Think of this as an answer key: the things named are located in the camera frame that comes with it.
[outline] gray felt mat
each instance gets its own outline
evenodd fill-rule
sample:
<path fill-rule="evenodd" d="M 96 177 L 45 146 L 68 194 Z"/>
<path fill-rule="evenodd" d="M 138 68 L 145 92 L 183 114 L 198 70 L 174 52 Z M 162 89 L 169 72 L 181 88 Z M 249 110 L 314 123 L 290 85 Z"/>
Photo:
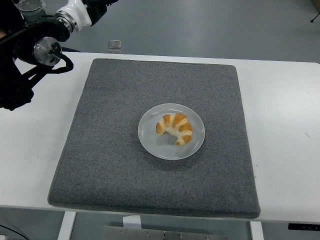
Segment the gray felt mat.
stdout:
<path fill-rule="evenodd" d="M 163 160 L 139 142 L 154 106 L 194 110 L 202 147 Z M 48 196 L 85 210 L 256 218 L 255 187 L 237 71 L 231 65 L 95 59 Z"/>

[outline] croissant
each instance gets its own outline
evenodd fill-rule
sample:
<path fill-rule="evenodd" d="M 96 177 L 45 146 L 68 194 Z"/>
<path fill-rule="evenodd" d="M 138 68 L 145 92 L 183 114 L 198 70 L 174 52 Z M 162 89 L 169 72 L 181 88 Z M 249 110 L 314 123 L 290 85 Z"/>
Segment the croissant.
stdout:
<path fill-rule="evenodd" d="M 165 132 L 177 137 L 176 145 L 185 145 L 192 137 L 193 129 L 187 117 L 181 113 L 166 114 L 155 126 L 156 134 L 163 135 Z"/>

